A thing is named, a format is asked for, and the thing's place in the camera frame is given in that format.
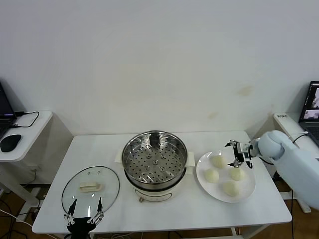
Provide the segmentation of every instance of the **white desk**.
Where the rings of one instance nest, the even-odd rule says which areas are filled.
[[[24,115],[18,118],[15,122],[18,125],[30,125],[37,114]],[[0,182],[15,192],[18,196],[26,201],[21,213],[27,212],[30,207],[37,207],[39,200],[35,197],[38,190],[33,190],[33,193],[29,193],[23,187],[20,186],[19,182],[13,175],[10,175],[3,168],[3,164],[7,162],[16,162],[22,160],[32,147],[35,140],[38,138],[44,127],[47,125],[52,117],[50,111],[40,111],[38,119],[29,128],[11,128],[9,129],[4,137],[12,134],[21,134],[21,140],[17,144],[16,148],[11,152],[0,151]],[[19,216],[20,219],[24,220],[26,215]]]
[[[38,138],[44,127],[52,117],[51,111],[40,111],[39,117],[36,119],[32,127],[29,128],[11,128],[2,137],[5,138],[12,134],[21,134],[22,138],[16,148],[11,152],[0,151],[0,162],[16,162],[22,160]],[[18,125],[30,125],[37,114],[29,114],[21,116],[15,123]]]
[[[176,133],[195,160],[206,152],[219,150],[230,139],[248,141],[244,131]],[[257,226],[245,234],[250,238],[269,224],[291,220],[283,199],[259,158],[254,159],[256,190],[245,202],[224,203],[208,195],[195,175],[186,175],[180,191],[164,202],[139,202],[121,166],[114,162],[117,153],[134,135],[88,135],[74,137],[33,224],[35,233],[66,234],[68,230],[61,206],[62,191],[80,170],[103,165],[112,168],[120,179],[119,195],[113,206],[93,230],[94,233],[194,230]]]

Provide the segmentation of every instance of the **computer mouse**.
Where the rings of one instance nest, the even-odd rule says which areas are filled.
[[[20,134],[13,134],[5,137],[0,142],[0,149],[2,152],[10,152],[15,149],[16,145],[19,143],[21,139]]]

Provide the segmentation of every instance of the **robotic hand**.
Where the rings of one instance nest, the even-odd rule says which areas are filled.
[[[226,146],[234,148],[235,161],[230,166],[239,167],[246,161],[252,168],[251,157],[269,160],[309,206],[319,209],[319,160],[295,146],[284,133],[274,130],[249,143],[231,140]]]
[[[93,217],[74,218],[73,214],[76,201],[77,199],[75,199],[73,204],[70,206],[68,214],[64,214],[64,219],[67,221],[67,228],[69,232],[71,232],[71,234],[68,234],[64,238],[71,236],[70,239],[87,239],[90,238],[88,236],[89,232],[95,229],[97,224],[100,223],[104,217],[101,198],[99,200],[97,213]]]

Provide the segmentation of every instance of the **wooden floor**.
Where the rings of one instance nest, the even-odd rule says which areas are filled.
[[[289,187],[284,182],[276,183],[279,191],[285,192],[289,191]],[[47,192],[48,189],[42,189],[40,195],[43,196]],[[19,198],[14,193],[4,194],[1,199],[5,201],[12,210],[14,215],[17,215],[20,208],[23,206],[24,201]],[[290,201],[286,201],[286,205],[291,206]],[[295,229],[295,239],[319,239],[319,211],[312,209],[310,214],[304,214],[300,209],[296,200],[294,200],[294,229]],[[4,211],[8,211],[7,206],[0,201],[0,209]],[[5,233],[8,232],[10,227],[10,218],[5,218],[2,216],[6,216],[4,213],[0,212],[0,239],[7,237],[3,237]],[[28,236],[29,239],[52,239],[47,235],[37,235],[31,231],[31,228],[23,223],[17,223],[15,220],[12,229],[18,232],[24,233]],[[28,223],[32,224],[31,215],[28,215],[27,220]],[[245,228],[240,228],[240,233],[244,232]],[[192,230],[192,231],[178,231],[178,233],[183,238],[201,238],[201,237],[220,237],[220,236],[230,236],[230,229],[214,229],[214,230]],[[129,235],[131,239],[140,239],[141,233],[133,233]],[[98,235],[96,238],[104,238],[109,239],[111,237],[110,234]],[[176,232],[155,232],[155,233],[144,233],[143,239],[178,239],[180,236]],[[253,239],[291,239],[291,224],[279,224],[279,225],[271,225],[267,227],[265,230],[257,234],[253,237]],[[25,239],[25,236],[12,232],[11,239]]]

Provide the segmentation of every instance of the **dough ball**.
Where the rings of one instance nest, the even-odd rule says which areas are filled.
[[[225,168],[227,166],[226,159],[220,155],[212,157],[211,161],[216,168]]]
[[[241,168],[232,168],[230,169],[229,173],[230,177],[236,181],[243,180],[246,176],[244,170],[242,170]]]
[[[210,183],[217,183],[219,181],[219,173],[217,170],[209,168],[205,171],[205,179]]]
[[[233,181],[224,183],[223,190],[227,195],[231,197],[236,197],[240,193],[238,185]]]

